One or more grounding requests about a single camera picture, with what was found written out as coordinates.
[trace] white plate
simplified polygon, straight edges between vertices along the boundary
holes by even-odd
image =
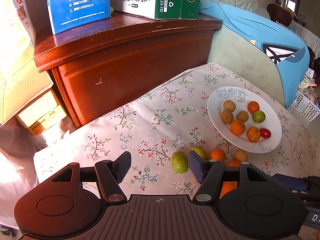
[[[236,136],[230,130],[229,124],[224,124],[220,118],[220,113],[224,110],[223,103],[226,100],[232,100],[236,104],[236,110],[233,117],[236,119],[240,111],[248,112],[247,105],[251,101],[256,101],[260,105],[260,110],[266,114],[266,120],[263,123],[255,123],[252,114],[249,114],[249,120],[245,122],[245,132]],[[208,114],[211,122],[230,143],[252,153],[267,153],[274,150],[281,141],[282,129],[279,118],[272,107],[261,97],[249,90],[239,87],[221,87],[212,92],[208,99]],[[257,142],[251,142],[247,138],[247,130],[255,126],[259,129],[267,128],[271,132],[269,139],[260,138]]]

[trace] red cherry tomato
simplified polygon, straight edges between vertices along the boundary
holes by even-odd
[[[265,139],[269,139],[271,137],[271,132],[266,128],[261,128],[260,132],[261,132],[261,137]]]

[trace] orange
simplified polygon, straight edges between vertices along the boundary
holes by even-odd
[[[241,135],[245,131],[245,125],[241,120],[233,120],[230,124],[230,130],[235,135]]]
[[[250,127],[247,131],[247,138],[252,141],[252,142],[256,142],[260,139],[261,137],[261,132],[259,130],[259,128],[257,127]]]
[[[231,190],[234,190],[237,188],[237,182],[236,181],[225,181],[222,185],[220,198],[222,198],[225,194],[230,192]]]
[[[236,160],[229,161],[227,167],[240,167],[240,162]]]
[[[217,160],[218,162],[224,162],[224,159],[226,158],[226,153],[224,150],[221,149],[213,149],[210,152],[209,160]]]
[[[251,101],[248,104],[248,111],[249,113],[253,114],[255,111],[259,111],[260,110],[260,106],[256,101]]]

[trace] metal screw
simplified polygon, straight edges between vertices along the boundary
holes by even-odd
[[[207,202],[211,199],[211,196],[208,194],[199,194],[196,196],[196,200],[200,202]]]
[[[121,194],[112,194],[108,197],[108,199],[112,202],[119,202],[124,199],[124,197]]]

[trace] white basket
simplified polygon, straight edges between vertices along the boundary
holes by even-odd
[[[320,114],[320,110],[300,91],[297,91],[292,105],[310,122]]]

